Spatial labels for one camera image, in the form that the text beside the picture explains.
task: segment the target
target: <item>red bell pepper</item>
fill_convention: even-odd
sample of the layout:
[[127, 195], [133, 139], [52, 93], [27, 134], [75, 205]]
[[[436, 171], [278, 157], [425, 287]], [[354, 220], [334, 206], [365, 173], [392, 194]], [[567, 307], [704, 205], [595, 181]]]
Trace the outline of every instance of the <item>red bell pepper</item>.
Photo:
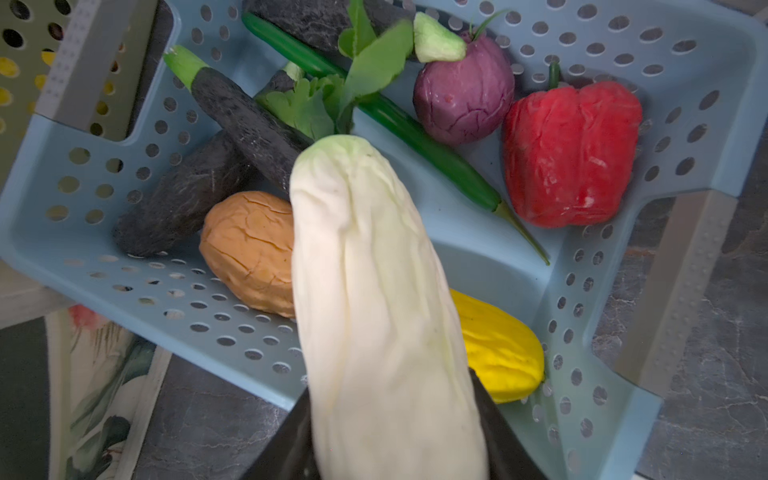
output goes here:
[[610, 220], [627, 188], [643, 120], [613, 81], [538, 92], [505, 119], [505, 179], [517, 214], [538, 227]]

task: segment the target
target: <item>yellow squash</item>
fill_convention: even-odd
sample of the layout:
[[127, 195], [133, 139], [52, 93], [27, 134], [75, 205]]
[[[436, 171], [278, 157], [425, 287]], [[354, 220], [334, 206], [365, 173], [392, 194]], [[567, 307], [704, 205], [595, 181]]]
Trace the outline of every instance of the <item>yellow squash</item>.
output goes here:
[[464, 293], [451, 290], [469, 366], [496, 403], [530, 395], [544, 379], [544, 350], [523, 322]]

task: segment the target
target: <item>green chili pepper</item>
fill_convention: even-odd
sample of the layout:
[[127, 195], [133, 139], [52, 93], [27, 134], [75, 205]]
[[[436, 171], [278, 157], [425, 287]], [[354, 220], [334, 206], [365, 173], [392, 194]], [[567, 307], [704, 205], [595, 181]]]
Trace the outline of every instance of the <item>green chili pepper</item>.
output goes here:
[[[266, 20], [246, 13], [243, 15], [243, 23], [251, 33], [264, 40], [288, 61], [301, 67], [308, 75], [326, 77], [337, 74], [346, 77], [342, 68]], [[359, 108], [421, 154], [470, 200], [511, 223], [546, 264], [550, 264], [544, 248], [512, 213], [502, 196], [464, 158], [430, 137], [418, 121], [383, 95], [372, 95]]]

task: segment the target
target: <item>blue plastic basket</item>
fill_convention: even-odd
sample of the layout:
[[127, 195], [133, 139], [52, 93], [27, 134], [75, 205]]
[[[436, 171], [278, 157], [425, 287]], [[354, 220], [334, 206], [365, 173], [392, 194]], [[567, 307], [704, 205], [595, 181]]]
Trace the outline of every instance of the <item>blue plastic basket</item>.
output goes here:
[[[211, 15], [201, 15], [205, 3]], [[242, 26], [239, 4], [169, 4], [170, 44], [187, 46], [248, 93], [284, 65]], [[740, 194], [768, 113], [765, 29], [697, 0], [422, 4], [440, 9], [441, 20], [454, 27], [511, 9], [490, 29], [508, 48], [526, 89], [544, 87], [547, 62], [557, 55], [567, 81], [616, 78], [643, 102], [642, 151], [610, 226], [531, 229], [551, 254], [551, 268], [509, 225], [471, 204], [398, 138], [360, 113], [355, 117], [355, 133], [391, 160], [408, 187], [451, 286], [525, 321], [547, 345], [547, 382], [526, 402], [502, 406], [531, 456], [557, 480], [629, 478], [662, 399], [597, 360], [591, 339], [634, 219], [648, 201], [708, 189]], [[193, 29], [202, 43], [193, 41]], [[411, 113], [418, 70], [408, 65], [386, 90]], [[161, 121], [167, 129], [156, 129]], [[114, 222], [131, 202], [216, 130], [164, 65], [125, 141], [35, 115], [0, 201], [0, 253], [15, 269], [289, 409], [304, 389], [295, 323], [238, 305], [209, 273], [197, 238], [151, 259], [126, 257], [111, 240]], [[462, 153], [505, 191], [497, 134]], [[63, 177], [76, 178], [79, 188], [60, 191]], [[97, 195], [103, 184], [114, 189], [106, 198], [108, 188]]]

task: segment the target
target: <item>purple turnip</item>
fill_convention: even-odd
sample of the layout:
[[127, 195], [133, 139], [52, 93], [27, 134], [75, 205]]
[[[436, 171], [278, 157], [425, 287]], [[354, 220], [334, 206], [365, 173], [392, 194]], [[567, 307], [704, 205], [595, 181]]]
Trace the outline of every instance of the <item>purple turnip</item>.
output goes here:
[[434, 61], [419, 73], [413, 89], [416, 116], [435, 140], [466, 144], [489, 136], [515, 100], [515, 76], [495, 41], [484, 33], [468, 43], [461, 61]]

